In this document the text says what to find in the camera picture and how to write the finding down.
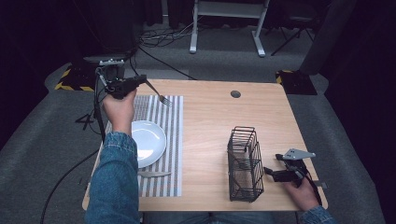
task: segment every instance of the gray carpet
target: gray carpet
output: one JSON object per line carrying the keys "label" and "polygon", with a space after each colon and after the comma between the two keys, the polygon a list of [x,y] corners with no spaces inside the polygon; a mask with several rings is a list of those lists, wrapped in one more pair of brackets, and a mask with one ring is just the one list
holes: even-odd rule
{"label": "gray carpet", "polygon": [[[166,47],[142,48],[200,80],[275,82],[275,71],[298,69],[311,44],[304,34],[271,57],[269,54],[284,41],[275,30],[261,35],[267,56],[260,58],[251,30],[254,27],[205,30],[198,36],[196,54],[189,54],[188,36]],[[138,72],[148,77],[187,79],[141,50],[134,60]],[[48,76],[49,94],[0,151],[0,223],[39,222],[44,203],[59,178],[99,148],[101,137],[94,132],[99,132],[97,122],[92,130],[85,131],[83,124],[75,123],[92,112],[93,93],[54,90],[67,65]],[[375,185],[323,95],[327,80],[321,75],[311,79],[317,96],[288,98],[308,150],[317,153],[313,162],[318,176],[329,186],[325,189],[329,211],[339,223],[385,223]],[[45,223],[83,223],[81,203],[94,159],[83,162],[61,183],[50,200]],[[295,223],[292,212],[274,215],[277,223]]]}

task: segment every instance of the white plate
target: white plate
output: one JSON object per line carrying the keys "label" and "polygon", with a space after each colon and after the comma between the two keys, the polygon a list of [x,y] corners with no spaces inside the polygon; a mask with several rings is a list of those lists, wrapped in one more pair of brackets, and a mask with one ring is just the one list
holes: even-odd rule
{"label": "white plate", "polygon": [[138,167],[157,161],[166,149],[166,136],[156,123],[139,120],[132,122],[132,138],[137,144]]}

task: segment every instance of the person's right hand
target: person's right hand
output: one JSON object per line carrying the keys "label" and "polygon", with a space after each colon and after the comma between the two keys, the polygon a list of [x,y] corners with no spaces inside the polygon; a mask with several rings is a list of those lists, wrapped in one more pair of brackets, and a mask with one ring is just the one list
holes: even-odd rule
{"label": "person's right hand", "polygon": [[311,208],[319,206],[314,189],[306,177],[303,179],[303,183],[299,188],[296,188],[292,182],[285,182],[283,186],[285,186],[291,198],[303,211],[306,212]]}

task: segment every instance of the hand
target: hand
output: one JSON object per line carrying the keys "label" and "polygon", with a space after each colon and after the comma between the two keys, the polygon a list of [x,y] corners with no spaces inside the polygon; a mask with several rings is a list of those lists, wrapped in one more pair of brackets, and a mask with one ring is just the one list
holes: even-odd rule
{"label": "hand", "polygon": [[283,186],[285,186],[291,198],[303,211],[306,212],[319,205],[314,189],[306,177],[299,188],[296,188],[292,182],[285,182]]}
{"label": "hand", "polygon": [[132,135],[132,120],[134,119],[134,98],[137,90],[131,91],[122,100],[108,94],[103,100],[103,107],[108,120],[113,125],[113,132]]}

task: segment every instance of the white stand leg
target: white stand leg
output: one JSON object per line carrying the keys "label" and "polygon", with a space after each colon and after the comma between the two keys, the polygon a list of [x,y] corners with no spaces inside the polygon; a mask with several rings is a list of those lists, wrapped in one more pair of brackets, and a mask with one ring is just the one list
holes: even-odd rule
{"label": "white stand leg", "polygon": [[198,0],[195,0],[190,53],[195,53],[197,51],[197,39],[198,39],[197,26],[198,26]]}
{"label": "white stand leg", "polygon": [[254,43],[256,44],[257,52],[260,57],[265,56],[264,48],[262,47],[262,42],[260,41],[260,32],[262,31],[262,24],[264,23],[265,15],[267,14],[267,8],[269,4],[269,0],[265,1],[264,7],[262,8],[262,15],[260,16],[259,24],[257,25],[257,30],[252,31]]}

